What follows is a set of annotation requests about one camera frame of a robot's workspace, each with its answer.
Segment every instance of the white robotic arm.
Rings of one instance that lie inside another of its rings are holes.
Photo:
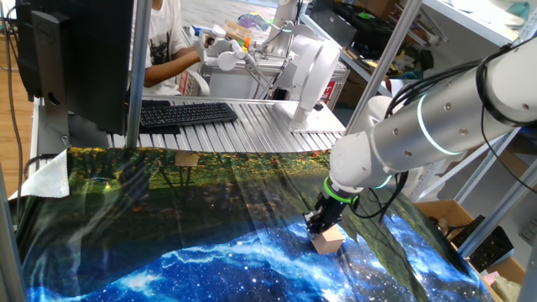
[[[204,64],[217,66],[224,71],[233,70],[237,62],[243,60],[252,78],[266,91],[273,90],[272,81],[264,76],[255,59],[242,50],[236,40],[226,39],[226,31],[220,26],[215,25],[210,33],[202,31],[196,49]]]
[[[325,189],[315,211],[305,214],[310,232],[333,226],[363,188],[483,144],[482,130],[492,140],[535,123],[535,54],[537,39],[436,84],[393,116],[339,139]]]
[[[287,107],[289,104],[279,104],[276,106],[277,112],[284,115],[291,132],[308,132],[311,124],[318,123],[310,114],[334,73],[340,49],[333,41],[318,39],[315,33],[304,25],[294,25],[292,28],[295,38],[290,45],[291,53],[282,66],[281,74],[273,81],[264,76],[256,60],[247,51],[243,51],[236,40],[226,39],[226,32],[218,26],[210,33],[202,32],[196,48],[206,65],[229,71],[235,68],[239,60],[243,60],[246,70],[265,91],[271,92],[275,87],[289,90],[291,98],[298,99],[299,105],[291,104],[294,107],[290,108]],[[338,121],[336,125],[339,126],[338,131],[344,130]]]

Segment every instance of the desk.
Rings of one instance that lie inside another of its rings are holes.
[[[150,135],[141,134],[138,139],[139,147],[169,148],[201,152],[249,152],[249,153],[291,153],[313,150],[330,149],[332,144],[341,137],[342,133],[290,133],[281,117],[273,112],[272,105],[276,102],[291,101],[260,101],[260,100],[230,100],[201,97],[180,96],[151,96],[144,99],[155,101],[170,100],[175,105],[194,104],[200,102],[226,102],[237,113],[235,122],[216,122],[207,125],[181,127],[180,134]],[[39,154],[38,125],[39,106],[34,103],[34,120],[32,125],[31,158]],[[109,135],[110,147],[125,146],[125,137]],[[43,159],[29,173],[32,174],[40,166],[47,163]]]

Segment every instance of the aluminum pole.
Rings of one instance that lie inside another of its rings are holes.
[[[528,170],[520,178],[526,185],[533,187],[537,182],[537,160],[535,160]],[[502,198],[496,209],[487,217],[474,231],[470,237],[459,248],[459,255],[466,258],[470,256],[479,245],[493,232],[494,228],[500,223],[502,218],[528,193],[523,185],[518,181],[513,185],[511,190]]]
[[[127,142],[125,148],[136,148],[142,111],[143,80],[145,79],[145,56],[149,39],[152,0],[138,0],[133,43],[133,79],[131,81],[131,101],[128,111]]]
[[[0,165],[0,274],[5,285],[1,289],[7,291],[7,293],[0,294],[0,297],[7,295],[8,301],[6,302],[25,302],[27,300],[26,287],[10,213]]]
[[[500,155],[511,143],[513,138],[519,133],[520,128],[514,129],[510,134],[503,136],[498,142],[493,144],[493,149],[496,154]],[[455,196],[456,202],[462,204],[464,200],[470,195],[472,190],[476,187],[477,183],[481,178],[488,172],[490,167],[493,166],[496,161],[496,156],[494,156],[492,151],[488,151],[487,156],[481,162],[476,171],[470,176],[470,179],[462,186],[461,190]]]
[[[421,2],[422,0],[409,0],[406,4],[406,7],[404,7],[403,13],[401,14],[401,18],[397,22],[397,26],[395,26],[394,32],[392,33],[388,44],[386,44],[386,48],[384,49],[383,55],[378,61],[378,66],[377,68],[375,68],[375,71],[371,76],[371,80],[369,81],[368,86],[363,92],[362,97],[360,98],[360,102],[356,107],[356,110],[352,114],[351,120],[349,121],[349,124],[347,126],[346,134],[357,132],[357,130],[354,129],[356,120],[358,119],[360,113],[362,113],[363,108],[366,106],[369,100],[377,95],[378,88],[382,84],[384,77],[388,72],[388,68],[392,65],[392,62],[395,59],[395,55],[397,55],[399,51],[399,47],[401,47],[401,44],[406,37],[406,34],[409,32],[410,25],[412,25],[416,14],[420,10]]]

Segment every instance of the black cable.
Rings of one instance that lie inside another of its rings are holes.
[[[526,41],[524,41],[523,43],[517,45],[515,48],[518,48],[530,41],[532,41],[534,38],[532,39],[528,39]],[[518,121],[513,121],[511,120],[510,118],[508,117],[505,117],[501,112],[497,111],[495,106],[491,103],[490,99],[488,98],[488,95],[487,95],[487,72],[488,72],[488,68],[487,68],[487,65],[490,61],[498,58],[499,56],[501,55],[505,55],[507,54],[508,52],[512,51],[513,49],[513,46],[511,44],[508,44],[508,45],[505,45],[504,47],[502,47],[499,52],[495,53],[495,54],[492,54],[492,55],[489,55],[487,58],[485,58],[484,60],[481,61],[481,63],[479,63],[479,66],[477,67],[477,70],[476,70],[476,85],[477,85],[477,93],[479,94],[479,97],[481,99],[481,102],[483,104],[482,106],[482,110],[481,110],[481,135],[483,136],[483,139],[485,140],[485,144],[488,146],[488,149],[491,151],[491,153],[494,155],[494,157],[496,158],[496,160],[505,168],[505,170],[508,171],[509,174],[511,174],[511,176],[516,180],[518,181],[523,187],[525,187],[526,189],[532,191],[533,193],[537,194],[537,191],[534,190],[533,188],[531,188],[529,185],[525,184],[517,175],[515,175],[515,173],[500,159],[498,153],[496,153],[496,150],[494,150],[493,146],[490,144],[490,142],[488,141],[487,139],[487,135],[485,133],[485,110],[487,110],[491,115],[493,115],[493,117],[497,120],[499,120],[500,122],[504,122],[504,123],[508,123],[508,124],[511,124],[513,126],[522,126],[522,125],[525,125],[527,124],[526,122],[518,122]]]
[[[299,23],[299,16],[300,16],[300,11],[302,11],[302,6],[304,5],[304,0],[299,0],[298,3],[296,3],[296,17],[295,17],[295,24],[298,25]]]
[[[444,81],[446,79],[449,79],[453,76],[459,75],[463,72],[469,71],[472,68],[475,68],[479,66],[480,60],[475,60],[469,63],[465,63],[459,66],[455,66],[453,68],[450,68],[449,70],[443,71],[439,74],[430,76],[426,79],[417,81],[413,84],[407,85],[403,87],[392,99],[390,104],[388,105],[388,109],[386,110],[385,118],[391,116],[394,114],[393,110],[398,106],[399,104],[404,102],[404,106],[407,106],[414,100],[416,100],[418,97],[428,91],[430,88],[435,86],[436,84],[440,83],[441,81]]]
[[[13,51],[13,55],[15,56],[15,60],[18,60],[17,51],[15,50],[15,45],[13,45],[13,41],[11,39],[9,40],[9,44],[11,45],[11,50]]]
[[[401,191],[403,190],[404,188],[404,185],[406,185],[406,180],[408,179],[409,177],[409,172],[403,172],[400,174],[400,177],[398,178],[399,174],[395,175],[395,179],[396,179],[396,188],[395,188],[395,191],[394,193],[392,194],[392,196],[389,198],[389,200],[384,204],[384,206],[374,212],[373,214],[370,214],[370,215],[361,215],[361,214],[358,214],[357,213],[357,208],[360,204],[360,199],[358,198],[354,204],[351,205],[351,212],[352,214],[354,214],[356,217],[358,218],[362,218],[362,219],[372,219],[378,215],[380,215],[380,218],[379,218],[379,223],[382,222],[383,218],[384,218],[384,215],[386,214],[386,211],[388,210],[388,208],[392,205],[392,203],[395,201],[395,199],[397,198],[397,196],[401,193]]]
[[[24,178],[26,180],[28,179],[28,170],[30,168],[30,165],[35,164],[38,160],[41,160],[41,159],[53,159],[56,156],[58,156],[58,154],[41,154],[41,155],[38,155],[38,156],[36,156],[34,158],[31,158],[26,163],[26,165],[24,166]]]
[[[18,224],[20,223],[19,209],[20,209],[21,189],[23,186],[23,144],[20,139],[20,134],[18,133],[17,117],[15,116],[15,104],[13,101],[13,75],[11,71],[11,54],[10,54],[10,49],[9,49],[9,32],[8,32],[8,27],[6,26],[6,19],[3,15],[3,6],[0,6],[0,14],[2,15],[3,32],[5,34],[5,39],[6,39],[6,56],[8,59],[9,106],[11,108],[11,119],[13,122],[13,129],[15,131],[15,138],[17,139],[17,147],[18,147],[18,190],[17,190],[17,214],[16,214],[17,220],[15,221],[15,225],[18,228]]]
[[[481,135],[483,136],[483,139],[485,140],[485,143],[487,144],[488,149],[490,150],[490,152],[493,153],[493,155],[496,158],[496,160],[511,174],[511,176],[513,176],[513,178],[516,181],[518,181],[521,185],[523,185],[526,189],[528,189],[528,190],[534,192],[535,194],[537,194],[536,190],[534,190],[533,188],[529,187],[529,185],[526,185],[517,175],[515,175],[513,173],[513,171],[511,171],[511,169],[500,159],[500,157],[498,156],[498,154],[494,150],[493,146],[491,146],[491,144],[488,142],[487,135],[485,134],[485,106],[483,106],[483,108],[481,110]]]
[[[373,196],[375,197],[375,200],[371,199],[371,197],[370,197],[371,194],[373,194]],[[368,189],[368,200],[378,204],[379,209],[382,209],[383,206],[385,206],[384,203],[380,202],[380,198],[378,198],[377,193],[375,193],[375,191],[373,189]]]
[[[11,13],[18,7],[20,7],[21,5],[30,5],[30,3],[19,3],[19,4],[15,4],[12,8],[10,8],[8,10],[8,13],[6,14],[6,22],[9,23],[9,28],[13,31],[13,37],[15,37],[15,44],[17,45],[17,49],[18,49],[18,36],[15,34],[15,31],[13,30],[13,26],[11,24],[11,19],[9,18],[9,15],[11,15]]]

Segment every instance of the wooden block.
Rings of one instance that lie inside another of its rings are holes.
[[[246,41],[246,38],[252,33],[250,29],[246,29],[241,25],[226,20],[226,34],[228,37],[237,41]]]
[[[343,235],[339,232],[337,226],[333,226],[326,232],[316,235],[313,240],[311,240],[311,243],[313,243],[315,250],[317,250],[320,255],[337,253],[343,243]]]
[[[197,167],[199,156],[188,154],[185,151],[177,151],[175,154],[175,165],[178,167]]]

